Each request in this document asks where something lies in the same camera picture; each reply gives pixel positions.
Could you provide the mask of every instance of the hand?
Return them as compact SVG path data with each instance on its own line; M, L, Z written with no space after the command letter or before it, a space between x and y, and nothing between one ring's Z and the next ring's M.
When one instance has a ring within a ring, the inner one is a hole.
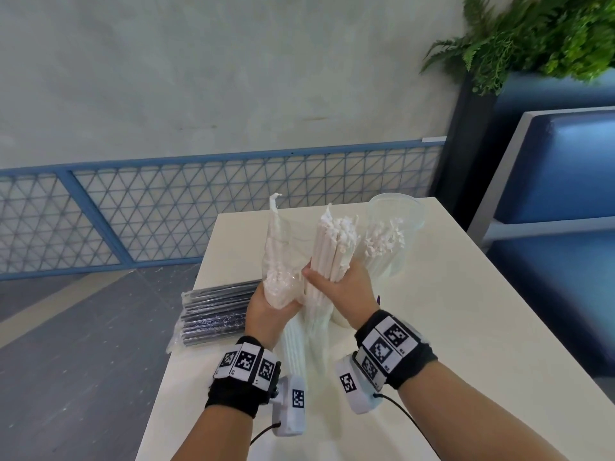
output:
M282 309L275 309L265 299L265 288L261 282L252 295L245 313L245 334L253 336L261 345L271 351L280 340L282 330L290 319L296 316L301 304L293 301Z
M326 295L351 327L361 328L372 314L380 309L374 298L370 274L363 262L352 259L344 278L337 283L329 281L308 264L302 271L303 276L319 291Z

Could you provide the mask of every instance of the black wristband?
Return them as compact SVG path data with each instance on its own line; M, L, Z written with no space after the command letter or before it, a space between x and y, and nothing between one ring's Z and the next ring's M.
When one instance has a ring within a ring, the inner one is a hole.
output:
M250 343L251 345L263 348L261 343L254 337L242 336L237 345L243 343ZM256 361L253 368L257 367L260 361ZM277 383L277 377L279 375L279 365L275 365L273 370L270 371L269 380L273 383L273 387ZM214 379L211 387L209 388L209 398L205 407L212 405L228 406L229 408L235 408L238 411L246 413L252 419L257 415L258 406L261 404L267 404L271 396L270 389L262 390L253 385L252 381L245 382L233 377L224 377L222 379Z
M438 359L419 332L384 310L374 312L355 338L357 364L376 387L386 378L386 383L398 390Z

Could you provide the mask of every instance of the table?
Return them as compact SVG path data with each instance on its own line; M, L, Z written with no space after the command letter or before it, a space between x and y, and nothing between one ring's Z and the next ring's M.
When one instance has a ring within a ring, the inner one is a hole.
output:
M534 428L570 460L615 459L615 405L491 265L434 198L422 200L426 223L407 254L406 269L379 281L382 307L406 319L432 343L440 360L475 388ZM323 207L280 210L316 226ZM366 204L336 205L334 216L365 219ZM267 211L218 216L194 287L261 276ZM332 358L356 348L352 332L330 325ZM226 340L173 352L136 461L168 461L201 413L207 382ZM303 436L267 434L250 460L436 460L410 421L387 401L368 414L350 411L330 372L307 401ZM397 398L390 388L384 393ZM271 423L261 408L254 434Z

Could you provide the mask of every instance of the person's right hand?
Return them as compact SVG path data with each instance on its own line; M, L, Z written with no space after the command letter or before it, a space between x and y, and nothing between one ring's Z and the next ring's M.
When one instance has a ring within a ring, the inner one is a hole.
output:
M380 309L374 298L370 274L357 259L353 258L350 261L350 268L344 278L337 283L313 271L309 265L301 272L316 289L331 299L333 305L355 330L361 328L361 325Z

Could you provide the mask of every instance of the person's left hand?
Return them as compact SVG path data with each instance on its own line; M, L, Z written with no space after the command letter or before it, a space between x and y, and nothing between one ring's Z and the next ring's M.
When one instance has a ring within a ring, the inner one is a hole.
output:
M280 340L282 330L290 319L301 309L297 301L282 309L275 309L265 299L265 288L261 282L250 299L245 313L245 334L253 336L271 351Z

